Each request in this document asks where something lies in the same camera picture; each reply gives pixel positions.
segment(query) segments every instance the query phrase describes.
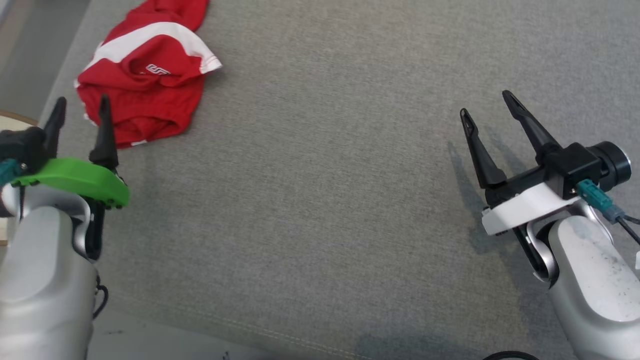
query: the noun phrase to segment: robotic arm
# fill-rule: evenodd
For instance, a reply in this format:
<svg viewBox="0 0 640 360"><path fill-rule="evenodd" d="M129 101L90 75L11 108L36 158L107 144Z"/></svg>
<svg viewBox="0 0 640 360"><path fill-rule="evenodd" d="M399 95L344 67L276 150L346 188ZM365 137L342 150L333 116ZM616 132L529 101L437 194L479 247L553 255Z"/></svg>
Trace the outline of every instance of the robotic arm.
<svg viewBox="0 0 640 360"><path fill-rule="evenodd" d="M19 175L5 179L1 194L5 215L17 221L0 265L1 359L86 358L95 296L106 290L93 265L105 210L129 201L115 170L109 100L102 98L91 163L56 158L65 107L58 99L44 129L0 133L3 174Z"/></svg>
<svg viewBox="0 0 640 360"><path fill-rule="evenodd" d="M533 145L538 166L507 179L484 148L468 111L460 111L485 190L486 232L516 234L534 275L549 283L556 315L579 359L639 360L640 281L591 206L637 238L624 212L604 194L629 180L626 154L611 142L562 148L511 92L502 95ZM537 223L546 224L536 232Z"/></svg>

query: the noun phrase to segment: teal connector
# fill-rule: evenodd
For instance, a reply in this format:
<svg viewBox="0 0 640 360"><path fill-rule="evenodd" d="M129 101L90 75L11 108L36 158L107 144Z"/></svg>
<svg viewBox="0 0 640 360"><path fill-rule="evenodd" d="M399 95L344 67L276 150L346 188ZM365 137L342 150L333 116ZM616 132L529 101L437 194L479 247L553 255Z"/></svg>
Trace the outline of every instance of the teal connector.
<svg viewBox="0 0 640 360"><path fill-rule="evenodd" d="M603 192L593 181L582 180L575 187L576 192L587 204L591 205L610 223L615 224L618 218L624 216L625 212L613 204L613 200Z"/></svg>
<svg viewBox="0 0 640 360"><path fill-rule="evenodd" d="M0 186L12 182L22 175L22 168L15 159L7 159L0 163Z"/></svg>

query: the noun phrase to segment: black cable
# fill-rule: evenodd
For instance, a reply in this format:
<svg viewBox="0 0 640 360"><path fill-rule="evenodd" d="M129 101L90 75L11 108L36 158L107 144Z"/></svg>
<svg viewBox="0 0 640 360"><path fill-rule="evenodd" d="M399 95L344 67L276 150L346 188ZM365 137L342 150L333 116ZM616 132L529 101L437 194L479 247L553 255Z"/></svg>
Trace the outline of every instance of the black cable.
<svg viewBox="0 0 640 360"><path fill-rule="evenodd" d="M626 221L634 223L635 225L640 225L640 219L632 218L629 215L625 215L623 218L625 218Z"/></svg>
<svg viewBox="0 0 640 360"><path fill-rule="evenodd" d="M524 359L539 360L537 357L521 351L501 351L487 356L484 360Z"/></svg>
<svg viewBox="0 0 640 360"><path fill-rule="evenodd" d="M631 237L638 243L638 245L640 245L640 236L638 236L638 234L636 234L636 232L631 229L629 224L627 224L627 222L624 221L622 217L618 218L618 222L620 223L620 225L622 225L622 227L625 228L625 230L627 230L629 235L631 235Z"/></svg>
<svg viewBox="0 0 640 360"><path fill-rule="evenodd" d="M102 298L102 303L100 304L100 306L93 312L93 319L97 318L98 315L100 315L102 310L104 310L104 307L107 306L107 300L109 300L109 290L106 286L100 284L100 275L95 278L95 282L97 284L95 289L97 291L102 290L104 296Z"/></svg>

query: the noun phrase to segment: red garment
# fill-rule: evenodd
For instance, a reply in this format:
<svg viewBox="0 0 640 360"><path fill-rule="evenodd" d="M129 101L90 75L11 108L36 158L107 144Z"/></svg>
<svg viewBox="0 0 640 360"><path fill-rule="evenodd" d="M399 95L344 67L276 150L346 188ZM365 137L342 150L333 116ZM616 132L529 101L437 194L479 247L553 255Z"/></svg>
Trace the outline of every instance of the red garment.
<svg viewBox="0 0 640 360"><path fill-rule="evenodd" d="M194 34L208 0L147 0L98 46L78 76L86 114L100 124L109 95L118 148L183 132L191 122L204 74L222 66Z"/></svg>

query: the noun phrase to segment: white stripe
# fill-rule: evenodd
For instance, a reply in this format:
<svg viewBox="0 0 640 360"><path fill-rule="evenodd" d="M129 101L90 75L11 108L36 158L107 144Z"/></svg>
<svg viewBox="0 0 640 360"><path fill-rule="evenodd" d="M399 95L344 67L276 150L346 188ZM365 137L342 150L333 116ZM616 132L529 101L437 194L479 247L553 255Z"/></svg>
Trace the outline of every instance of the white stripe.
<svg viewBox="0 0 640 360"><path fill-rule="evenodd" d="M201 74L205 74L222 66L218 58L213 55L202 39L188 28L176 22L155 22L110 40L106 44L98 47L93 55L93 59L84 69L90 68L102 59L119 63L135 49L158 35L168 35L176 39L180 42L187 55L200 57Z"/></svg>

